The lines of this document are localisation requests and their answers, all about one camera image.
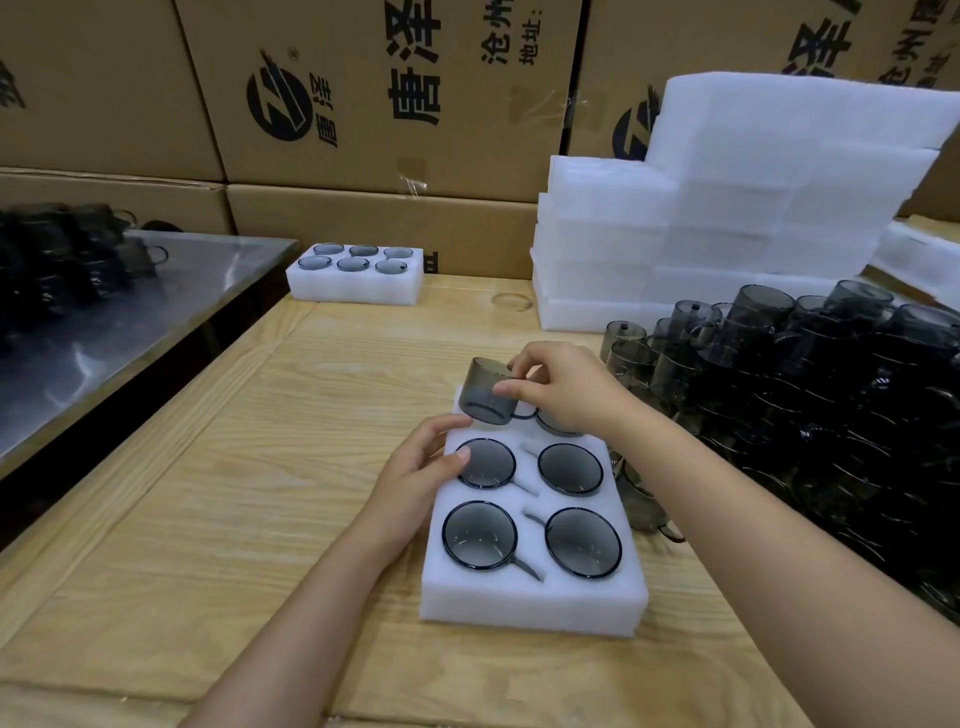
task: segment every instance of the stack of foam blocks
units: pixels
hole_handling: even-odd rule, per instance
[[[748,283],[826,295],[858,275],[960,121],[960,92],[678,76],[646,161],[554,157],[531,256],[540,323],[652,328]]]

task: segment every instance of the cardboard box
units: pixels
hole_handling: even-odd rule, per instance
[[[173,0],[3,0],[0,164],[222,180]]]
[[[28,203],[107,203],[139,227],[233,234],[224,185],[0,167],[0,209]]]
[[[950,0],[950,22],[938,26],[908,83],[944,91],[960,90],[960,0]],[[960,133],[954,132],[900,214],[960,221]]]
[[[914,7],[915,0],[593,0],[568,153],[643,159],[672,76],[728,70],[877,80],[897,60],[892,49],[917,51],[898,45]],[[941,10],[935,23],[917,27],[950,18]]]
[[[546,188],[580,0],[178,6],[231,182],[526,202]]]
[[[231,184],[241,235],[314,243],[423,248],[424,270],[456,276],[529,279],[537,206]]]

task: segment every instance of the stainless steel table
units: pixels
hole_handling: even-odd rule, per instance
[[[170,259],[157,278],[0,353],[0,478],[263,277],[295,240],[130,231]]]

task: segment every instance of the wooden table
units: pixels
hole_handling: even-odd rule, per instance
[[[427,277],[415,308],[282,301],[0,553],[0,725],[176,725],[402,437],[449,410],[469,359],[542,336],[528,281]],[[414,542],[370,601],[331,713],[808,725],[691,549],[636,548],[650,606],[624,641],[420,622]]]

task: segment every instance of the white foam insert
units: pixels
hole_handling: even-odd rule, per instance
[[[633,321],[649,328],[651,314],[644,303],[552,298],[544,293],[537,269],[534,269],[533,283],[540,328],[544,331],[603,333],[611,321]]]
[[[650,278],[651,268],[645,265],[554,260],[536,248],[530,257],[543,292],[551,298],[636,302],[643,298]]]
[[[798,299],[800,296],[828,296],[837,279],[822,279],[812,276],[779,276],[772,273],[758,273],[756,283],[769,285],[783,293]]]
[[[655,268],[647,284],[645,300],[673,304],[684,299],[722,303],[732,301],[737,291],[756,282],[756,273],[697,268]]]
[[[455,402],[459,396],[458,389]],[[453,411],[461,410],[454,404]],[[589,435],[553,437],[535,420],[513,420],[504,426],[475,422],[468,429],[451,430],[444,451],[450,453],[476,437],[493,438],[507,445],[516,457],[517,478],[540,485],[540,495],[532,497],[515,485],[478,490],[459,480],[441,487],[423,562],[420,618],[632,637],[649,597],[633,534],[613,482],[606,445]],[[599,490],[588,497],[566,496],[552,490],[540,478],[536,456],[521,448],[523,441],[536,443],[539,448],[566,442],[588,449],[603,465],[604,479]],[[469,500],[488,500],[510,514],[518,536],[516,556],[543,576],[542,582],[512,565],[492,571],[469,570],[447,555],[441,536],[444,519]],[[609,577],[582,579],[561,569],[546,548],[543,527],[522,515],[528,509],[546,520],[569,506],[599,513],[616,530],[623,556]]]
[[[825,142],[783,222],[795,228],[829,227],[837,236],[877,237],[938,155],[928,149]]]
[[[904,223],[891,223],[871,265],[955,307],[960,293],[960,245]]]
[[[776,232],[794,188],[734,182],[683,180],[674,221],[689,228],[771,235]]]
[[[642,227],[667,225],[677,182],[642,161],[552,157],[548,192],[563,216]]]
[[[413,255],[395,258],[407,264],[407,270],[396,275],[387,275],[376,270],[375,266],[386,259],[383,247],[377,255],[366,258],[370,267],[365,271],[347,272],[337,267],[337,261],[349,258],[350,246],[341,253],[329,255],[331,264],[319,271],[308,271],[300,267],[295,260],[287,268],[287,282],[290,294],[301,301],[339,301],[346,303],[389,303],[393,305],[415,305],[423,283],[423,250],[413,249]],[[313,246],[300,258],[314,256]]]
[[[675,76],[666,84],[646,163],[677,178],[789,186],[853,86],[726,71]]]
[[[756,262],[762,273],[844,279],[859,275],[874,256],[873,233],[836,235],[830,228],[783,226]]]
[[[537,220],[534,248],[555,260],[651,265],[666,241],[665,226],[571,217],[546,193],[540,194]]]
[[[757,270],[773,237],[743,232],[671,226],[656,265],[663,268]]]
[[[960,92],[855,84],[837,115],[835,136],[865,144],[940,149],[958,122]]]

